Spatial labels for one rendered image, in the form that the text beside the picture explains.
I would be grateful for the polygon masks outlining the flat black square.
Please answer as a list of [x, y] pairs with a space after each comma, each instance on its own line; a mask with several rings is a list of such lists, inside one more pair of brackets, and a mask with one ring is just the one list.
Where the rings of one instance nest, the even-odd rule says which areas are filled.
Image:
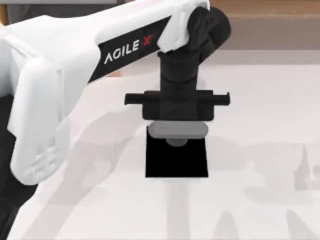
[[183, 146], [171, 146], [165, 139], [146, 137], [145, 177], [207, 178], [206, 140], [189, 139]]

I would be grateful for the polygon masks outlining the pale grey rounded box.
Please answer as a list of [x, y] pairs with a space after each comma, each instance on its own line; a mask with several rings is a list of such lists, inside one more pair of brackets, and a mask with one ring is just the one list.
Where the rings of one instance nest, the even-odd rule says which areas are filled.
[[154, 121], [148, 133], [155, 139], [165, 140], [172, 147], [185, 146], [189, 140], [200, 140], [207, 136], [209, 127], [202, 121]]

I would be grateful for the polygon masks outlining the wooden cabinet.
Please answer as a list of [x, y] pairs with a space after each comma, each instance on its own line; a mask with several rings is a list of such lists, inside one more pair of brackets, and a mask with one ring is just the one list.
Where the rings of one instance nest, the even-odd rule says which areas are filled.
[[320, 50], [320, 0], [209, 0], [231, 23], [225, 50]]

